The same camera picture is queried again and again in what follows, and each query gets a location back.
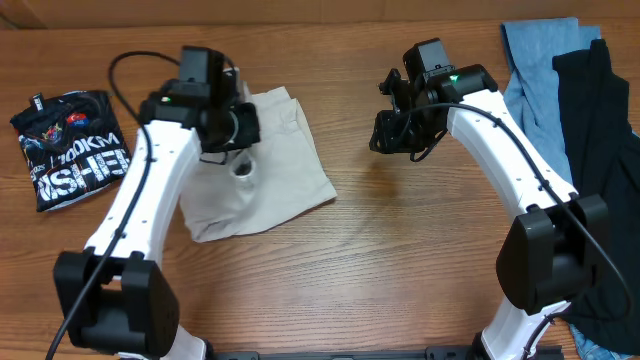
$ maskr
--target robotic arm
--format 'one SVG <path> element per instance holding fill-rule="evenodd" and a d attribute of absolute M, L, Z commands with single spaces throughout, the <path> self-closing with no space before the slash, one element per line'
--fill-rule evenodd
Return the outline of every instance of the robotic arm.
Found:
<path fill-rule="evenodd" d="M 149 181 L 140 194 L 128 225 L 97 284 L 82 300 L 68 328 L 78 347 L 119 353 L 124 358 L 181 360 L 279 360 L 323 355 L 214 354 L 206 341 L 190 335 L 179 323 L 178 301 L 162 276 L 162 250 L 167 227 L 182 184 L 199 161 L 202 151 L 224 152 L 259 141 L 259 126 L 250 95 L 237 72 L 224 71 L 221 54 L 201 48 L 183 49 L 180 79 L 152 93 L 142 105 L 141 117 L 151 144 L 139 132 L 134 157 L 118 195 L 104 222 L 80 254 L 62 253 L 54 279 L 65 314 L 86 286 L 108 248 L 136 185 L 143 176 L 147 146 L 153 163 Z M 549 185 L 583 221 L 599 241 L 607 239 L 607 210 L 599 198 L 577 197 L 535 151 L 509 116 L 502 95 L 479 65 L 456 70 L 449 64 L 439 40 L 417 44 L 404 57 L 409 80 L 393 69 L 380 84 L 390 95 L 394 110 L 381 111 L 370 147 L 382 153 L 425 150 L 451 132 L 480 164 L 513 219 L 511 231 L 498 256 L 496 269 L 505 298 L 493 322 L 476 335 L 471 346 L 429 347 L 426 353 L 327 354 L 350 359 L 511 360 L 532 357 L 546 329 L 545 319 L 569 306 L 570 299 L 601 275 L 593 249 L 572 232 L 556 201 L 540 186 L 530 165 L 502 128 L 477 112 L 460 108 L 425 108 L 429 104 L 469 105 L 498 115 L 520 140 Z M 403 120 L 399 114 L 410 114 Z M 122 291 L 103 289 L 120 279 Z M 528 352 L 527 343 L 533 339 Z M 538 357 L 562 358 L 539 351 Z"/>

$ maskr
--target wood surface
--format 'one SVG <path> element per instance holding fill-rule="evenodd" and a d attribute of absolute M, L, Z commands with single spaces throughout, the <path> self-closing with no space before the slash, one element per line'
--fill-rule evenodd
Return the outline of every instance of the wood surface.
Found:
<path fill-rule="evenodd" d="M 640 17 L 636 0 L 0 0 L 3 3 L 15 7 L 11 15 L 16 24 L 51 29 Z"/>
<path fill-rule="evenodd" d="M 495 259 L 509 229 L 498 196 L 461 144 L 447 136 L 422 163 L 368 149 L 376 84 L 414 43 L 440 37 L 457 66 L 483 64 L 509 78 L 499 21 L 360 25 L 164 27 L 0 33 L 0 117 L 28 97 L 107 89 L 116 55 L 184 44 L 225 52 L 253 92 L 286 86 L 299 99 L 335 202 L 263 234 L 196 244 L 175 213 L 163 271 L 181 323 L 219 351 L 356 351 L 468 344 L 492 319 L 502 291 Z M 640 128 L 640 23 L 595 19 L 615 72 L 631 83 L 630 121 Z M 173 65 L 131 59 L 117 70 L 132 104 Z M 129 144 L 136 125 L 113 101 Z M 42 359 L 62 314 L 52 267 L 81 250 L 118 186 L 51 213 L 35 195 L 16 135 L 0 127 L 0 359 Z M 566 325 L 542 340 L 577 357 Z M 100 358 L 65 338 L 56 359 Z"/>

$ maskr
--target wooden floor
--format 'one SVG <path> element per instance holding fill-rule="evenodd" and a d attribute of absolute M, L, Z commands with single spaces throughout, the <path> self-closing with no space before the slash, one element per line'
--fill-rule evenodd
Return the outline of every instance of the wooden floor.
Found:
<path fill-rule="evenodd" d="M 640 22 L 602 26 L 614 71 L 631 83 L 640 128 Z M 467 344 L 492 319 L 502 292 L 494 263 L 510 223 L 465 149 L 446 137 L 420 164 L 368 149 L 376 113 L 390 108 L 376 84 L 414 43 L 440 37 L 457 66 L 483 64 L 504 90 L 509 72 L 497 21 L 331 26 L 167 27 L 0 31 L 0 118 L 28 97 L 107 89 L 111 59 L 125 51 L 179 56 L 184 44 L 232 57 L 253 92 L 286 86 L 309 120 L 331 204 L 264 234 L 191 241 L 176 211 L 164 273 L 181 323 L 221 351 L 355 351 Z M 121 64 L 117 77 L 139 104 L 177 69 L 155 59 Z M 136 126 L 113 105 L 129 144 Z M 52 266 L 80 250 L 117 186 L 52 213 L 35 196 L 16 135 L 0 127 L 0 359 L 42 359 L 62 315 Z M 543 343 L 576 358 L 566 325 Z M 68 339 L 57 359 L 100 358 Z"/>

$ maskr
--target cable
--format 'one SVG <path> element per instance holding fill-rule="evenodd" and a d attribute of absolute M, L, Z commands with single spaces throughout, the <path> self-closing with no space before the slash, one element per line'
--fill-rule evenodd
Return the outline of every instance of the cable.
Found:
<path fill-rule="evenodd" d="M 125 107 L 125 109 L 127 109 L 129 114 L 131 114 L 131 116 L 136 120 L 136 122 L 140 124 L 140 129 L 142 130 L 142 134 L 144 135 L 145 142 L 147 143 L 147 158 L 144 165 L 144 170 L 142 172 L 142 177 L 140 178 L 140 183 L 138 183 L 138 188 L 136 189 L 136 192 L 133 194 L 133 197 L 131 198 L 131 202 L 129 203 L 129 206 L 127 207 L 127 210 L 125 211 L 124 216 L 122 217 L 122 221 L 114 231 L 113 238 L 111 239 L 111 242 L 109 242 L 109 246 L 107 246 L 107 249 L 102 255 L 102 258 L 98 262 L 98 265 L 96 265 L 96 268 L 91 273 L 89 280 L 87 280 L 87 282 L 85 283 L 84 287 L 82 288 L 82 291 L 80 291 L 80 294 L 78 294 L 76 301 L 73 303 L 71 310 L 69 310 L 66 318 L 60 325 L 60 328 L 58 329 L 56 336 L 53 338 L 53 341 L 51 342 L 51 346 L 49 347 L 49 351 L 47 352 L 46 360 L 53 359 L 53 356 L 55 355 L 56 350 L 58 349 L 58 345 L 60 345 L 60 342 L 62 341 L 62 338 L 64 337 L 64 334 L 67 331 L 67 328 L 69 327 L 69 324 L 71 324 L 76 313 L 78 312 L 78 308 L 80 308 L 80 304 L 87 297 L 87 295 L 89 294 L 89 291 L 91 291 L 96 281 L 98 281 L 98 277 L 100 276 L 102 269 L 106 265 L 107 259 L 109 259 L 109 256 L 111 256 L 111 254 L 113 253 L 113 250 L 118 244 L 118 240 L 120 240 L 123 236 L 126 236 L 126 234 L 124 233 L 124 228 L 127 226 L 127 223 L 129 222 L 129 218 L 131 217 L 131 214 L 133 213 L 133 210 L 136 207 L 138 199 L 140 198 L 140 194 L 142 193 L 142 189 L 144 188 L 144 184 L 147 182 L 147 177 L 149 176 L 149 171 L 151 169 L 151 163 L 154 161 L 153 154 L 152 154 L 153 146 L 151 143 L 151 137 L 149 136 L 149 132 L 144 127 L 144 125 L 141 124 L 138 114 L 136 114 L 136 112 L 133 110 L 131 105 L 127 102 L 124 96 L 122 96 L 122 93 L 120 93 L 120 90 L 118 90 L 118 87 L 116 86 L 116 82 L 114 78 L 114 70 L 118 62 L 121 61 L 122 59 L 132 57 L 132 56 L 154 56 L 154 57 L 159 57 L 161 59 L 172 62 L 178 66 L 180 65 L 179 61 L 167 55 L 153 52 L 153 51 L 131 51 L 124 54 L 120 54 L 111 61 L 111 65 L 109 66 L 109 71 L 108 71 L 109 84 L 111 85 L 111 89 L 113 90 L 113 93 L 118 98 L 118 100 L 120 100 L 122 105 Z"/>
<path fill-rule="evenodd" d="M 568 206 L 564 203 L 564 201 L 562 201 L 562 199 L 558 196 L 558 194 L 556 194 L 556 192 L 551 188 L 551 186 L 549 185 L 549 180 L 546 180 L 543 177 L 542 172 L 540 172 L 540 169 L 538 169 L 538 167 L 536 166 L 535 162 L 531 158 L 531 155 L 529 155 L 529 153 L 527 152 L 527 149 L 525 149 L 524 145 L 520 142 L 518 137 L 513 133 L 513 131 L 511 131 L 511 129 L 507 125 L 504 124 L 504 122 L 500 118 L 497 118 L 497 117 L 493 116 L 489 112 L 486 112 L 486 111 L 484 111 L 482 109 L 479 109 L 479 108 L 476 108 L 476 107 L 470 106 L 470 105 L 456 104 L 456 103 L 439 103 L 439 104 L 428 104 L 428 105 L 423 105 L 423 106 L 419 106 L 419 107 L 413 108 L 413 109 L 411 109 L 409 111 L 406 111 L 406 112 L 404 112 L 402 114 L 398 114 L 396 116 L 395 120 L 396 121 L 400 120 L 403 117 L 410 116 L 411 114 L 419 112 L 419 111 L 424 111 L 424 110 L 427 110 L 427 109 L 436 109 L 436 108 L 459 108 L 459 109 L 469 110 L 469 111 L 475 112 L 476 114 L 484 116 L 485 118 L 487 118 L 491 122 L 493 122 L 496 127 L 500 127 L 507 134 L 507 136 L 509 136 L 511 141 L 513 141 L 513 143 L 516 145 L 518 150 L 520 150 L 520 153 L 522 153 L 522 156 L 526 160 L 527 164 L 529 164 L 529 167 L 531 168 L 531 171 L 534 173 L 534 175 L 536 176 L 538 181 L 540 181 L 541 188 L 543 188 L 549 194 L 549 196 L 553 199 L 553 201 L 555 201 L 562 208 L 562 211 L 568 217 L 568 219 L 571 222 L 571 224 L 573 224 L 578 229 L 578 232 L 580 232 L 591 243 L 591 245 L 596 248 L 598 253 L 600 253 L 600 255 L 602 256 L 604 261 L 607 263 L 607 266 L 611 269 L 611 271 L 613 271 L 615 276 L 618 278 L 618 280 L 620 281 L 620 284 L 622 285 L 622 288 L 624 290 L 624 294 L 625 294 L 625 298 L 626 298 L 626 302 L 627 302 L 627 307 L 626 307 L 624 313 L 621 316 L 618 316 L 618 317 L 608 318 L 607 319 L 607 318 L 597 318 L 597 317 L 581 316 L 581 315 L 570 315 L 570 316 L 567 316 L 567 314 L 561 313 L 561 312 L 552 313 L 552 314 L 549 314 L 549 315 L 545 316 L 545 319 L 538 325 L 538 327 L 536 328 L 536 330 L 534 331 L 532 336 L 527 341 L 527 344 L 526 344 L 526 346 L 524 348 L 524 354 L 523 354 L 522 358 L 523 359 L 527 358 L 528 354 L 531 353 L 531 348 L 532 348 L 533 343 L 535 342 L 535 340 L 538 338 L 538 336 L 540 335 L 542 330 L 549 323 L 553 322 L 553 319 L 555 319 L 555 318 L 565 318 L 565 317 L 586 318 L 586 319 L 602 321 L 602 322 L 617 322 L 617 321 L 623 321 L 623 320 L 629 319 L 633 314 L 634 300 L 633 300 L 633 296 L 631 295 L 631 290 L 629 288 L 629 285 L 627 284 L 627 281 L 625 280 L 624 276 L 622 275 L 620 270 L 618 270 L 618 268 L 614 264 L 613 260 L 611 260 L 609 255 L 607 255 L 607 253 L 600 246 L 600 244 L 598 244 L 598 242 L 593 238 L 593 236 L 584 227 L 584 225 L 582 225 L 580 220 L 571 212 L 571 210 L 569 210 Z M 425 150 L 425 153 L 428 154 L 428 151 L 431 151 L 431 149 Z M 412 161 L 414 161 L 413 156 L 414 156 L 414 154 L 411 154 L 411 157 L 412 157 L 411 160 Z M 424 158 L 424 156 L 426 156 L 426 155 L 423 153 L 415 161 L 422 160 Z"/>

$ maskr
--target light blue towel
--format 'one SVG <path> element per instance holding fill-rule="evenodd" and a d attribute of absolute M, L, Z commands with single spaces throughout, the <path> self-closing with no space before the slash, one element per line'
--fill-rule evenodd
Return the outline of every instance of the light blue towel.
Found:
<path fill-rule="evenodd" d="M 507 22 L 501 30 L 511 70 L 504 93 L 507 108 L 542 158 L 572 183 L 560 123 L 558 74 L 551 59 L 589 49 L 591 40 L 600 38 L 600 28 L 566 18 Z"/>

